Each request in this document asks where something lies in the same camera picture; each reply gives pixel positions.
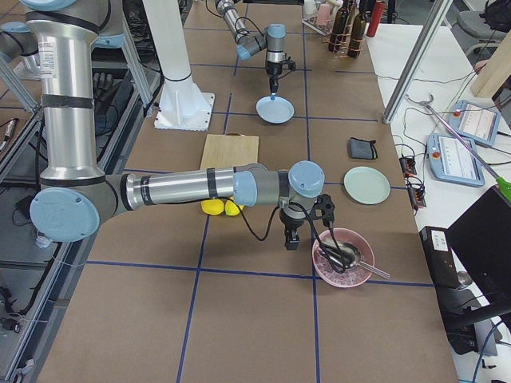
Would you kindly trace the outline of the red bottle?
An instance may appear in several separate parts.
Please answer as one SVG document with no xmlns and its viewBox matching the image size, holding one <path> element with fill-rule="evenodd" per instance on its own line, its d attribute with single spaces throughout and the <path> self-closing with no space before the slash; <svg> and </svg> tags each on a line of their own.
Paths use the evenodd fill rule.
<svg viewBox="0 0 511 383">
<path fill-rule="evenodd" d="M 374 2 L 373 9 L 370 13 L 370 23 L 366 31 L 368 38 L 373 38 L 377 33 L 378 26 L 382 20 L 383 12 L 386 9 L 386 2 L 377 0 Z"/>
</svg>

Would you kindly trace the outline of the teach pendant near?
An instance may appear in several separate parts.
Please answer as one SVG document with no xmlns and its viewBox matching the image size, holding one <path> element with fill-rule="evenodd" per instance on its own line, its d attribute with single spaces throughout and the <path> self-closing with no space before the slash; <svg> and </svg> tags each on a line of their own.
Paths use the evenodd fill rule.
<svg viewBox="0 0 511 383">
<path fill-rule="evenodd" d="M 453 136 L 431 133 L 426 158 L 436 180 L 475 188 L 485 184 L 481 165 Z"/>
</svg>

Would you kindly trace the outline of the light blue plate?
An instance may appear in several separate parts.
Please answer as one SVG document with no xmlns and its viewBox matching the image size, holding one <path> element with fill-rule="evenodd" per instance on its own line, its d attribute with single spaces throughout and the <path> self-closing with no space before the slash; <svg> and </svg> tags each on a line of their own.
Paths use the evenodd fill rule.
<svg viewBox="0 0 511 383">
<path fill-rule="evenodd" d="M 271 124 L 286 123 L 295 113 L 290 101 L 277 96 L 262 97 L 257 101 L 255 108 L 259 117 Z"/>
</svg>

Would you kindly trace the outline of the metal scoop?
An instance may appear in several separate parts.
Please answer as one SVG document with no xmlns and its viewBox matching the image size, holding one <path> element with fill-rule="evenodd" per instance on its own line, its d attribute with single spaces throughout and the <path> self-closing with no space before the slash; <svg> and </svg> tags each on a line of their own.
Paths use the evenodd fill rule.
<svg viewBox="0 0 511 383">
<path fill-rule="evenodd" d="M 323 244 L 331 249 L 335 248 L 337 250 L 337 254 L 342 254 L 345 257 L 348 257 L 351 261 L 348 266 L 349 268 L 360 266 L 384 279 L 390 279 L 390 274 L 362 261 L 360 250 L 355 245 L 338 241 L 336 238 L 326 238 L 323 240 Z"/>
</svg>

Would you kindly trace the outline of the black monitor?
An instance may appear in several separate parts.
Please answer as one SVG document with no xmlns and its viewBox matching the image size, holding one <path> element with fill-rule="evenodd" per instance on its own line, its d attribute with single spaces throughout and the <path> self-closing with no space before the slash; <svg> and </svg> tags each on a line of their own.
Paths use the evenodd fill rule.
<svg viewBox="0 0 511 383">
<path fill-rule="evenodd" d="M 490 301 L 510 297 L 510 201 L 488 189 L 447 229 L 446 238 Z"/>
</svg>

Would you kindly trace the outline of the bamboo cutting board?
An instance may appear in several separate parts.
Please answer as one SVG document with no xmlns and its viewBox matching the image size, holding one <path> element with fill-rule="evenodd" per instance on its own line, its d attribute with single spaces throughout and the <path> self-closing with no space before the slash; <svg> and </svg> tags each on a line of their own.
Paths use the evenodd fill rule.
<svg viewBox="0 0 511 383">
<path fill-rule="evenodd" d="M 200 170 L 232 168 L 258 162 L 259 137 L 208 134 Z"/>
</svg>

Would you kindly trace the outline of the aluminium frame post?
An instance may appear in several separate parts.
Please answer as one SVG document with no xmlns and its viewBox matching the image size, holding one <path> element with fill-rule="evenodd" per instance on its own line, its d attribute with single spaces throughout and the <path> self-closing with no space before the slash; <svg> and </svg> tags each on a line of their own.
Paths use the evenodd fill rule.
<svg viewBox="0 0 511 383">
<path fill-rule="evenodd" d="M 404 66 L 404 69 L 398 79 L 398 82 L 391 94 L 389 102 L 382 116 L 384 124 L 390 124 L 394 119 L 396 112 L 402 100 L 404 99 L 412 80 L 415 77 L 418 67 L 426 55 L 443 19 L 445 18 L 453 0 L 435 1 L 434 5 L 426 19 L 426 23 L 421 29 L 418 39 L 411 50 L 410 56 Z"/>
</svg>

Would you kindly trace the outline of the dark wine bottle right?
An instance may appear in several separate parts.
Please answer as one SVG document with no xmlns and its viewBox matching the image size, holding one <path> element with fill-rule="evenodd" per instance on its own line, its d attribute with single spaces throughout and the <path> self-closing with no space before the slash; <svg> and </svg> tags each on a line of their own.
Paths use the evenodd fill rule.
<svg viewBox="0 0 511 383">
<path fill-rule="evenodd" d="M 347 55 L 351 58 L 357 58 L 362 50 L 362 40 L 366 30 L 367 23 L 367 0 L 360 0 L 358 4 L 358 13 L 355 15 Z"/>
</svg>

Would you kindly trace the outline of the dark wine bottle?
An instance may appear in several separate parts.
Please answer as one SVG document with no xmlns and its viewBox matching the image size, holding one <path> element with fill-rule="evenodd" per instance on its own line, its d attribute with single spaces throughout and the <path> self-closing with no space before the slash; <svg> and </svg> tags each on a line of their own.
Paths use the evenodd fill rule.
<svg viewBox="0 0 511 383">
<path fill-rule="evenodd" d="M 367 0 L 360 0 L 358 4 L 358 13 L 355 15 L 347 55 L 351 58 L 357 58 L 362 50 L 362 40 L 366 30 L 367 23 Z"/>
<path fill-rule="evenodd" d="M 355 5 L 356 1 L 346 0 L 337 10 L 328 43 L 328 50 L 330 52 L 338 53 L 341 50 L 346 40 L 346 31 L 351 10 Z"/>
</svg>

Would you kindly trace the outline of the teach pendant far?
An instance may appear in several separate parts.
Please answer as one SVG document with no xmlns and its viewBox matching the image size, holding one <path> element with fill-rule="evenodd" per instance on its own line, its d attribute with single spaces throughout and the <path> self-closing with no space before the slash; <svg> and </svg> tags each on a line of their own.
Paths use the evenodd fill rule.
<svg viewBox="0 0 511 383">
<path fill-rule="evenodd" d="M 495 107 L 484 107 L 472 101 L 461 100 L 450 115 L 450 126 L 461 136 L 484 147 L 495 143 L 501 114 Z"/>
</svg>

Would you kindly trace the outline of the black computer box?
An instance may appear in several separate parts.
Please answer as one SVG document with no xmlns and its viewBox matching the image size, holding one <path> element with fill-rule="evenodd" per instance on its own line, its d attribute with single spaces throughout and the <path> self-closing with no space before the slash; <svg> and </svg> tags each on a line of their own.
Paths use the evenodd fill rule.
<svg viewBox="0 0 511 383">
<path fill-rule="evenodd" d="M 472 278 L 467 272 L 456 268 L 452 248 L 446 239 L 446 230 L 425 226 L 419 235 L 442 318 L 446 320 L 479 308 L 481 305 L 469 290 L 473 284 Z M 456 353 L 478 352 L 491 327 L 492 322 L 487 319 L 448 330 L 446 334 Z"/>
</svg>

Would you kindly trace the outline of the teach pendant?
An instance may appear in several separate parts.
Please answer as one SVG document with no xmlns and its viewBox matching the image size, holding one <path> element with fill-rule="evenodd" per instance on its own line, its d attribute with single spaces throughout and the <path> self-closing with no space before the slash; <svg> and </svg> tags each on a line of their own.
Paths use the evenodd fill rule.
<svg viewBox="0 0 511 383">
<path fill-rule="evenodd" d="M 485 184 L 481 165 L 453 136 L 431 133 L 426 158 L 436 180 L 475 188 Z"/>
<path fill-rule="evenodd" d="M 461 100 L 450 115 L 450 126 L 461 136 L 484 147 L 495 143 L 501 114 L 495 107 L 484 107 L 472 101 Z"/>
</svg>

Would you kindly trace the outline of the yellow lemon near board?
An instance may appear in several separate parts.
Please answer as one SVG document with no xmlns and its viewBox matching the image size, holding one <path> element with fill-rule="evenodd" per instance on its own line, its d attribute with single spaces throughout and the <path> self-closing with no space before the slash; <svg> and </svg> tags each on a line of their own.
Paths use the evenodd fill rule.
<svg viewBox="0 0 511 383">
<path fill-rule="evenodd" d="M 208 199 L 200 203 L 201 210 L 207 215 L 221 215 L 224 213 L 224 201 L 221 199 Z"/>
</svg>

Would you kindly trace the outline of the pink cup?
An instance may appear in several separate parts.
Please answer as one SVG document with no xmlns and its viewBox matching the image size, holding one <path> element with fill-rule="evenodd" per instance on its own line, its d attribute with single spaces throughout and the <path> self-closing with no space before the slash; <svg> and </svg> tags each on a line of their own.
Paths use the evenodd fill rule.
<svg viewBox="0 0 511 383">
<path fill-rule="evenodd" d="M 316 15 L 316 25 L 317 26 L 327 26 L 331 20 L 331 8 L 328 3 L 323 3 L 319 5 L 317 15 Z"/>
</svg>

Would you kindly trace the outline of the dark wine bottle left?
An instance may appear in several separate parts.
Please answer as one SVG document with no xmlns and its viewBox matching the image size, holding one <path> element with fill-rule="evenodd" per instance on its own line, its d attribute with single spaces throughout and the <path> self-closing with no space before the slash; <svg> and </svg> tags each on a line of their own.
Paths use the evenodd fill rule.
<svg viewBox="0 0 511 383">
<path fill-rule="evenodd" d="M 355 5 L 356 1 L 346 0 L 337 10 L 328 43 L 328 50 L 330 52 L 338 53 L 341 50 L 346 40 L 346 31 L 351 10 Z"/>
</svg>

